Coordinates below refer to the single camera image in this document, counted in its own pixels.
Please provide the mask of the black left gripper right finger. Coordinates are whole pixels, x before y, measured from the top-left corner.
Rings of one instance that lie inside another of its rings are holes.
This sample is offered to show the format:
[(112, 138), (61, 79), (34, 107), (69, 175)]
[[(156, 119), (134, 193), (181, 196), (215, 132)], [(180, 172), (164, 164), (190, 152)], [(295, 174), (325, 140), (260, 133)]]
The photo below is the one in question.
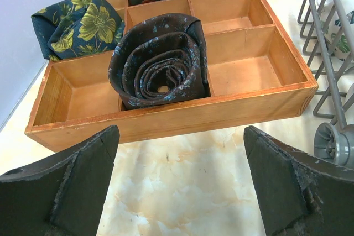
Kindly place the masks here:
[(243, 141), (266, 235), (353, 235), (353, 170), (248, 126)]

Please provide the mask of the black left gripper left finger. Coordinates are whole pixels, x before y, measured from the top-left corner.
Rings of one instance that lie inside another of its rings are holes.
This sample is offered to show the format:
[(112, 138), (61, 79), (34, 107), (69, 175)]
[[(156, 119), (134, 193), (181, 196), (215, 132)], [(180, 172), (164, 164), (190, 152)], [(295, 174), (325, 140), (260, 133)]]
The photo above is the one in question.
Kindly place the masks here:
[(112, 125), (1, 175), (1, 235), (96, 235), (118, 143)]

